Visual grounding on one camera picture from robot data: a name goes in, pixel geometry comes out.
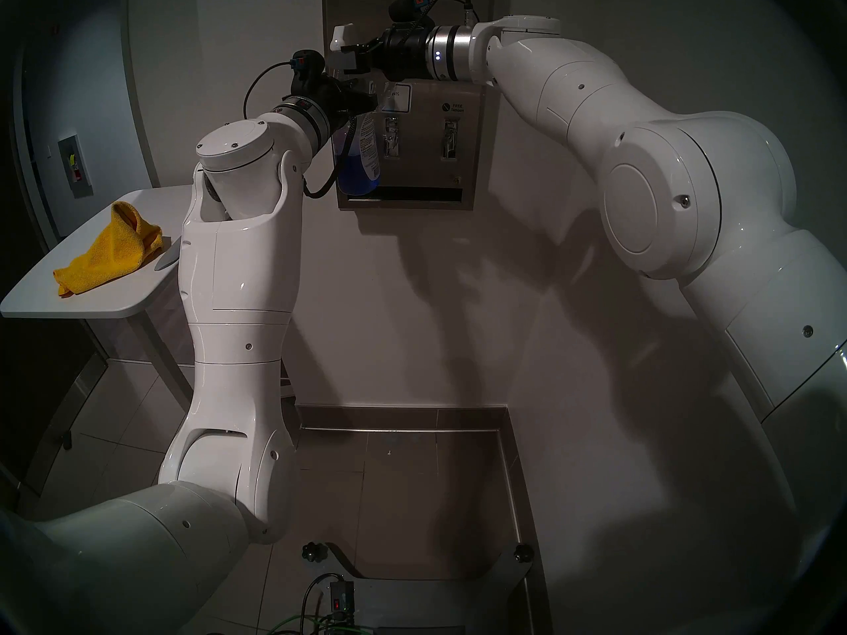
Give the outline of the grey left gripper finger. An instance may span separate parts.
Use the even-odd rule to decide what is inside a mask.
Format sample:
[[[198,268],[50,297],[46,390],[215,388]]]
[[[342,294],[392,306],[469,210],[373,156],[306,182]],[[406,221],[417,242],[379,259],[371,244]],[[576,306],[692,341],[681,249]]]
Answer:
[[[377,109],[378,98],[372,81],[343,81],[340,84],[345,115],[363,115]]]

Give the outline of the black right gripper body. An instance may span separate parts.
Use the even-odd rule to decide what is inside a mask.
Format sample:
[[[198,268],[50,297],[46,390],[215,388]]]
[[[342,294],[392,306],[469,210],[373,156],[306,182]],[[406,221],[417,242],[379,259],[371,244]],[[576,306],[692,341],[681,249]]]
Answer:
[[[388,81],[438,80],[429,42],[435,25],[393,25],[380,36],[380,72]]]

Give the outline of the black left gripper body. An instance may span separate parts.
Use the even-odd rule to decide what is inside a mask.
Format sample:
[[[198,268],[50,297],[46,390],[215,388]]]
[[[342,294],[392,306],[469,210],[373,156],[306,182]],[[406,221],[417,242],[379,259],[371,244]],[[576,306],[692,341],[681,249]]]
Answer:
[[[319,109],[328,124],[346,124],[351,118],[351,108],[347,102],[345,86],[326,74],[319,75],[312,83],[297,76],[291,81],[290,103],[311,112],[316,121]]]

